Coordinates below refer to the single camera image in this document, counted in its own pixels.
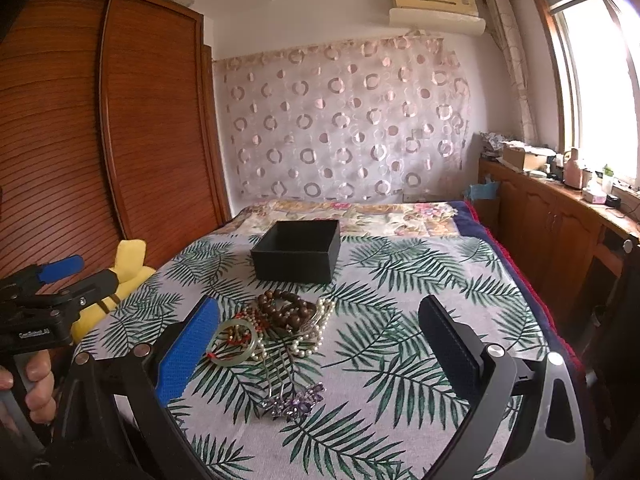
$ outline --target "pink bottle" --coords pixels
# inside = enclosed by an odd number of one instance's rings
[[[582,189],[582,169],[578,165],[578,148],[571,148],[571,157],[564,164],[564,184]]]

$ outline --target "curtain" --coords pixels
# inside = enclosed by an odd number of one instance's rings
[[[537,146],[540,142],[529,107],[527,60],[518,23],[509,0],[486,0],[494,30],[492,36],[502,50],[511,78],[511,89],[518,102],[520,140]]]
[[[214,74],[225,167],[243,202],[462,190],[469,88],[442,38],[292,48],[223,60]]]

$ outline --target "open black box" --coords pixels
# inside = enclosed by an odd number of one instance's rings
[[[340,222],[276,222],[251,250],[265,282],[331,283],[340,251]]]

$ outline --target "window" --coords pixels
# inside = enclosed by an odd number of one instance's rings
[[[555,58],[560,148],[577,146],[591,169],[608,164],[620,180],[640,184],[640,92],[623,17],[609,0],[535,1]],[[629,12],[626,19],[638,20]]]

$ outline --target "wooden cabinet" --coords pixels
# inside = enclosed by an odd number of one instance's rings
[[[511,256],[516,258],[522,238],[522,230],[520,229],[524,206],[524,200],[521,200],[522,192],[510,180],[503,180],[498,193],[500,194],[498,238],[511,253]]]
[[[559,183],[546,184],[481,161],[480,182],[487,174],[500,181],[498,240],[556,323],[564,325],[593,258],[602,228],[598,215],[565,195]]]
[[[230,219],[202,21],[167,0],[28,1],[0,44],[0,275],[80,254],[84,276],[123,238],[159,267]]]
[[[554,313],[556,321],[569,321],[572,306],[580,293],[591,265],[600,233],[600,223],[580,204],[558,200],[551,211],[550,236],[544,279],[534,288]]]
[[[524,205],[517,228],[521,231],[518,246],[518,265],[536,290],[540,290],[546,271],[546,263],[553,250],[553,233],[550,229],[555,200],[545,189],[527,186],[521,191]]]

